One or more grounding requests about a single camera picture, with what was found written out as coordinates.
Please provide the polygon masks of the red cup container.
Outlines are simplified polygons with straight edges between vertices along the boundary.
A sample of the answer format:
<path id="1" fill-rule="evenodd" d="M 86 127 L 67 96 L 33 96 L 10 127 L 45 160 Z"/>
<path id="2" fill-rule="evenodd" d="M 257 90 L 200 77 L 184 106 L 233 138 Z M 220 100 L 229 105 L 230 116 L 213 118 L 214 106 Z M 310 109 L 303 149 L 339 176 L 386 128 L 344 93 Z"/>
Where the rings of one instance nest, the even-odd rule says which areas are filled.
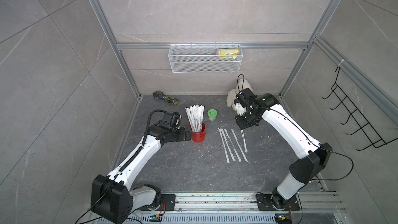
<path id="1" fill-rule="evenodd" d="M 194 141 L 195 143 L 202 143 L 205 138 L 206 138 L 206 124 L 202 123 L 202 132 L 200 133 L 195 133 L 193 130 L 191 130 L 191 140 Z"/>

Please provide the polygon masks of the bundle of white straws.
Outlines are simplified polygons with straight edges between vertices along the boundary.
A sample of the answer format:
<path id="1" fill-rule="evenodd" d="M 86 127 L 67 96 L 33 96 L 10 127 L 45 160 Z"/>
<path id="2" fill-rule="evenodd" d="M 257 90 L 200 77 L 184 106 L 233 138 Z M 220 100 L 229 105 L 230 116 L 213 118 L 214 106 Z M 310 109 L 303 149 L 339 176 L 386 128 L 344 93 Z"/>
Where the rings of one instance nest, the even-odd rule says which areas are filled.
<path id="1" fill-rule="evenodd" d="M 201 133 L 203 129 L 204 106 L 194 105 L 185 108 L 192 132 Z"/>

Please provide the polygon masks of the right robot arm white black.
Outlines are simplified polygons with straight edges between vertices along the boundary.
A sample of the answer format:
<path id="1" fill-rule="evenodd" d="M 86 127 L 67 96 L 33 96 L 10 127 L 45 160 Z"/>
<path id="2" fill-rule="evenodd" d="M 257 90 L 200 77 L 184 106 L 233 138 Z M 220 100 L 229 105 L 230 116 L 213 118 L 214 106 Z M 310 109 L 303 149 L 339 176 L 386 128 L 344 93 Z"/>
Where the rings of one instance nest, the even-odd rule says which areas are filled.
<path id="1" fill-rule="evenodd" d="M 285 111 L 280 102 L 269 93 L 255 95 L 249 88 L 241 90 L 233 102 L 236 123 L 244 130 L 261 120 L 268 122 L 287 141 L 298 160 L 291 164 L 285 179 L 273 190 L 272 203 L 283 210 L 289 201 L 327 165 L 332 147 L 321 144 L 301 128 Z"/>

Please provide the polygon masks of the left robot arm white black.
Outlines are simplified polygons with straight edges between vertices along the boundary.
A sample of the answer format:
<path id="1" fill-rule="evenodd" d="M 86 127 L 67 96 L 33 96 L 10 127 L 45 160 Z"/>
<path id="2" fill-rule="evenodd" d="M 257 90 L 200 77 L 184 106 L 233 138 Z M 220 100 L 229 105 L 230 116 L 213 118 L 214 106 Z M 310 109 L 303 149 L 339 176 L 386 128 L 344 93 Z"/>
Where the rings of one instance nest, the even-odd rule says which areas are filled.
<path id="1" fill-rule="evenodd" d="M 98 175 L 94 179 L 90 211 L 114 224 L 122 224 L 130 213 L 141 207 L 157 209 L 162 200 L 161 190 L 149 184 L 132 189 L 132 184 L 164 144 L 190 141 L 191 136 L 191 131 L 182 127 L 165 129 L 152 125 L 148 134 L 119 166 L 106 176 Z"/>

